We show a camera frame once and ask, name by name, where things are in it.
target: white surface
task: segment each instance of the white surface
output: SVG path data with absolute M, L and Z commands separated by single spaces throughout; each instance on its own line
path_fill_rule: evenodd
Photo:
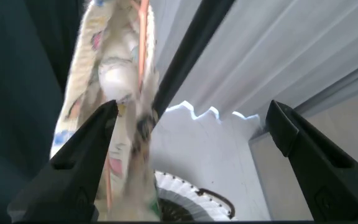
M 195 9 L 154 8 L 164 75 Z M 358 0 L 236 1 L 171 105 L 186 100 L 196 114 L 214 106 L 222 118 L 236 110 L 263 119 L 271 99 L 296 107 L 357 68 Z
M 258 117 L 220 122 L 213 111 L 198 119 L 185 106 L 165 112 L 152 133 L 152 167 L 228 198 L 240 220 L 269 220 L 248 146 Z
M 358 95 L 306 119 L 358 162 Z M 312 220 L 287 158 L 272 137 L 251 144 L 273 220 Z

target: black fabric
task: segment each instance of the black fabric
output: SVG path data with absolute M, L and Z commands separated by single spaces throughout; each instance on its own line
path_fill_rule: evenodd
M 0 223 L 47 163 L 80 23 L 78 0 L 0 0 Z

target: white curtain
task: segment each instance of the white curtain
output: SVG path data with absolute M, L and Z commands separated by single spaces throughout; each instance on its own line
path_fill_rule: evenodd
M 199 3 L 152 1 L 161 75 Z M 358 0 L 236 1 L 171 106 L 264 119 L 272 99 L 296 107 L 356 69 Z

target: white floor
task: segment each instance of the white floor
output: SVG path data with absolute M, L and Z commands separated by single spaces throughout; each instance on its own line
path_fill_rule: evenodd
M 229 199 L 240 220 L 270 220 L 248 140 L 259 118 L 231 115 L 224 121 L 209 110 L 195 118 L 189 106 L 164 113 L 152 135 L 154 169 L 185 179 Z

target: round basket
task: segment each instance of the round basket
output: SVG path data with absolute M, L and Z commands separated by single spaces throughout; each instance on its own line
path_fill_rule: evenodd
M 219 194 L 168 173 L 155 171 L 155 178 L 162 221 L 238 221 L 233 204 Z

